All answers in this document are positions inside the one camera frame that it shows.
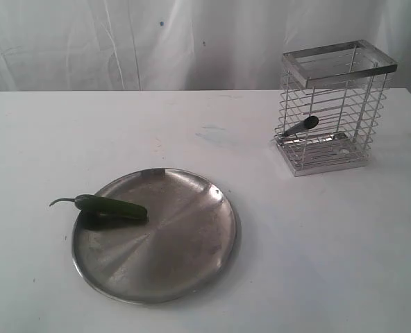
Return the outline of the round steel plate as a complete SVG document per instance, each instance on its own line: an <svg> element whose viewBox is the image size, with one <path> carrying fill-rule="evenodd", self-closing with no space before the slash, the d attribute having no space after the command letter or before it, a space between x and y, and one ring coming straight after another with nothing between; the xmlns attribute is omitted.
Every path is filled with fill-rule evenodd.
<svg viewBox="0 0 411 333"><path fill-rule="evenodd" d="M158 304L194 293L226 268L239 221L225 193L180 169L122 176L98 195L147 209L147 220L93 219L80 214L72 232L79 275L99 293L127 303Z"/></svg>

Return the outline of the black handled serrated knife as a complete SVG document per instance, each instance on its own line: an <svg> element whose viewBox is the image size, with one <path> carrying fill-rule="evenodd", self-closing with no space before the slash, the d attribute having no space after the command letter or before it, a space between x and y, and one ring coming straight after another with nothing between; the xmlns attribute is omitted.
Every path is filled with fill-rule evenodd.
<svg viewBox="0 0 411 333"><path fill-rule="evenodd" d="M303 121L300 121L284 131L281 137L290 137L298 133L302 133L315 128L319 124L319 118L317 116L309 116Z"/></svg>

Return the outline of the green chili pepper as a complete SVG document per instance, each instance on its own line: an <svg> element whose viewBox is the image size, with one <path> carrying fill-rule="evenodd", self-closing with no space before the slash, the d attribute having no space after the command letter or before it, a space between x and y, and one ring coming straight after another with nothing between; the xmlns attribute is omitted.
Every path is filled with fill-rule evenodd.
<svg viewBox="0 0 411 333"><path fill-rule="evenodd" d="M75 198L58 198L53 200L49 206L61 202L73 203L80 211L90 214L102 214L133 220L144 220L148 216L147 209L141 205L91 194L81 194Z"/></svg>

